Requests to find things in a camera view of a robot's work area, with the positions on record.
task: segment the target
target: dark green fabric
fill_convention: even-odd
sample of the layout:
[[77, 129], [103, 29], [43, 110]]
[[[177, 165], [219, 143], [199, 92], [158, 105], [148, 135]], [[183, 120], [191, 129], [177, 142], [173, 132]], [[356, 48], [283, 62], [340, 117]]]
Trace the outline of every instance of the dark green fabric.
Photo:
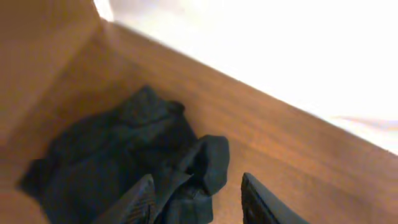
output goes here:
[[150, 224], [156, 218], [155, 207], [155, 183], [147, 174], [91, 224]]
[[[211, 196], [226, 183], [228, 141], [197, 139], [183, 111], [183, 105], [164, 101], [146, 86], [115, 109], [69, 127], [19, 186], [40, 202], [52, 223], [92, 222], [145, 174], [154, 178], [157, 223], [168, 223], [164, 217], [182, 210], [169, 206], [174, 198], [195, 204], [205, 197], [206, 207], [199, 203], [189, 210], [211, 213]], [[202, 197], [185, 195], [184, 189]]]

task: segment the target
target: folded garment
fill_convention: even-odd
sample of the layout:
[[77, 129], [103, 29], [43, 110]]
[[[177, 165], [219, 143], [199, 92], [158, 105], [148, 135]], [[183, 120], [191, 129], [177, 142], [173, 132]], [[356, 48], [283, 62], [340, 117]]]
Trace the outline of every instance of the folded garment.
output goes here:
[[209, 223], [211, 196], [227, 181], [228, 141], [198, 139], [183, 111], [145, 86], [115, 109], [70, 126], [19, 186], [52, 223], [91, 223], [150, 174], [155, 223]]
[[145, 175], [92, 224], [152, 224], [155, 220], [154, 180]]

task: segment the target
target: wood grain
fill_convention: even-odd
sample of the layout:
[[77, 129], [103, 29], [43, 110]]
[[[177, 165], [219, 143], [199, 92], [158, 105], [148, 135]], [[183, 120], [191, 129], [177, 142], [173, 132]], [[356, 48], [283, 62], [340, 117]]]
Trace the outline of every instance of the wood grain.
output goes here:
[[0, 2], [0, 144], [99, 25], [90, 0]]
[[[214, 223], [242, 223], [243, 172], [310, 223], [396, 223], [397, 156], [139, 34], [103, 25], [10, 140], [7, 183], [69, 124], [150, 84], [186, 106], [199, 136], [229, 139], [228, 183], [213, 201]], [[28, 199], [17, 200], [37, 215]]]

